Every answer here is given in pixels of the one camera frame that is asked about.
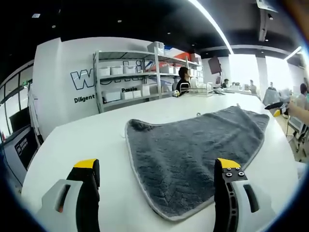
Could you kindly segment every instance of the white table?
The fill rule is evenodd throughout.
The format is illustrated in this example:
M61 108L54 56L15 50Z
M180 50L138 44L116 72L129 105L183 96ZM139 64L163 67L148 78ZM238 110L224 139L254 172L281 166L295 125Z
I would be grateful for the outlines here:
M66 179L74 164L97 158L100 163L99 224L105 232L212 231L214 204L182 222L158 216L148 205L131 170L125 142L125 124L136 118L149 123L168 123L239 105L270 116L264 144L245 173L268 193L276 213L283 209L297 187L292 150L271 114L255 96L241 94L210 97L184 95L137 104L91 116L57 127L48 136L28 170L22 197L31 212L59 179Z

